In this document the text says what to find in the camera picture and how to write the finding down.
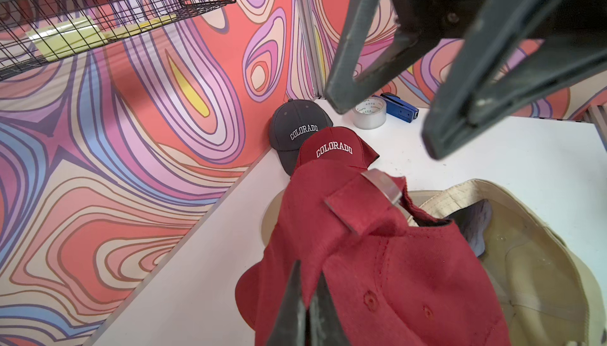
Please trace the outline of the red Colorado cap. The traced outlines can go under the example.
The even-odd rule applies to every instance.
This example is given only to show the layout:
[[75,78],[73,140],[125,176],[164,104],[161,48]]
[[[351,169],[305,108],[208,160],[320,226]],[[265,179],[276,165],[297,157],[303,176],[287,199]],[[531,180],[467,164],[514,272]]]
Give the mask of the red Colorado cap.
[[320,130],[303,143],[296,168],[315,160],[333,160],[368,169],[377,159],[379,154],[352,129],[337,126]]

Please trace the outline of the clear tape roll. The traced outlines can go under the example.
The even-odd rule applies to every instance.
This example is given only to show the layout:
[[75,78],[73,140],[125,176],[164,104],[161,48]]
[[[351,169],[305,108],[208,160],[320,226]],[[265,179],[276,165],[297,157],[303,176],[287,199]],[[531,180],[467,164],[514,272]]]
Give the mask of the clear tape roll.
[[377,129],[387,120],[387,104],[377,96],[369,97],[352,109],[352,121],[358,129]]

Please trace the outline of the grey Colorado cap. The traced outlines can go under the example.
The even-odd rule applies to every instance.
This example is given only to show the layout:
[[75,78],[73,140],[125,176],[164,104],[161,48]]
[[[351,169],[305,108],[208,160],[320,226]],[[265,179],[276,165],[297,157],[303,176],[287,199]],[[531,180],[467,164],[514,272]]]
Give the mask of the grey Colorado cap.
[[303,143],[333,125],[325,110],[310,100],[289,99],[278,107],[270,121],[269,140],[287,175],[294,172]]

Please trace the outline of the dark red cap front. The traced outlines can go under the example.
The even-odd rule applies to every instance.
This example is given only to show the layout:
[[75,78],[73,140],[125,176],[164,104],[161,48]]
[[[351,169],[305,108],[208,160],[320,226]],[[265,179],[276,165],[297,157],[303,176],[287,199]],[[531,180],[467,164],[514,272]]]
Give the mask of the dark red cap front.
[[296,169],[262,260],[236,286],[257,345],[270,338],[295,264],[303,304],[324,278],[353,345],[511,342],[458,226],[417,208],[402,177],[322,159]]

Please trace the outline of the beige cap under red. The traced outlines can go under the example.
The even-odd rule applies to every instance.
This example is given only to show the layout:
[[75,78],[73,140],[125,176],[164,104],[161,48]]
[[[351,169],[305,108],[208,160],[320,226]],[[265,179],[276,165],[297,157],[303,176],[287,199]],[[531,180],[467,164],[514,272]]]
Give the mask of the beige cap under red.
[[281,202],[284,194],[284,190],[280,191],[269,203],[266,211],[264,212],[260,228],[262,244],[264,246],[268,246],[268,244],[270,243],[270,238],[273,233],[273,229],[275,228],[278,222],[278,216],[280,214]]

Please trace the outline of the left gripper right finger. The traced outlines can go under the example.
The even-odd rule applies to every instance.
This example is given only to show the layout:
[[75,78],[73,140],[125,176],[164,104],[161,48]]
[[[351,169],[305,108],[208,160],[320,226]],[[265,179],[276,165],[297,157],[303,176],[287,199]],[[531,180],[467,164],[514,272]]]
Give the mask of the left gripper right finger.
[[308,309],[308,345],[351,346],[323,273],[320,274]]

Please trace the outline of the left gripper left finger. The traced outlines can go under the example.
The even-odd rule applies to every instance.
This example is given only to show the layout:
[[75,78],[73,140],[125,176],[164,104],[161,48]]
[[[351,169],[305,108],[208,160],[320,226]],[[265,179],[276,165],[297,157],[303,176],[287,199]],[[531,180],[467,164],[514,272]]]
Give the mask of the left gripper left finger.
[[300,261],[293,264],[267,346],[308,345],[308,312],[303,301]]

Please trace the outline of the beige cap upside down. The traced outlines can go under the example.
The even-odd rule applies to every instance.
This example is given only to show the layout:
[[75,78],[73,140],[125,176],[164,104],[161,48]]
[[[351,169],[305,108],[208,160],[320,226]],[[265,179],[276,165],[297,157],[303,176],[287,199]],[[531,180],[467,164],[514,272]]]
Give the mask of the beige cap upside down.
[[504,187],[472,179],[418,190],[415,205],[452,219],[480,260],[513,345],[604,345],[606,311],[591,270]]

